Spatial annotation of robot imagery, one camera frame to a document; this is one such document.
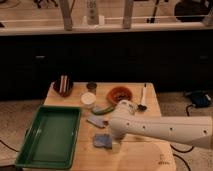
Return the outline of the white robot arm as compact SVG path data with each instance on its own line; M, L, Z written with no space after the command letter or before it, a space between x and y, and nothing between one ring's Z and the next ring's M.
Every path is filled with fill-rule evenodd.
M194 117L139 117L135 105L121 100L108 121L114 139L123 139L126 134L187 144L213 149L213 118Z

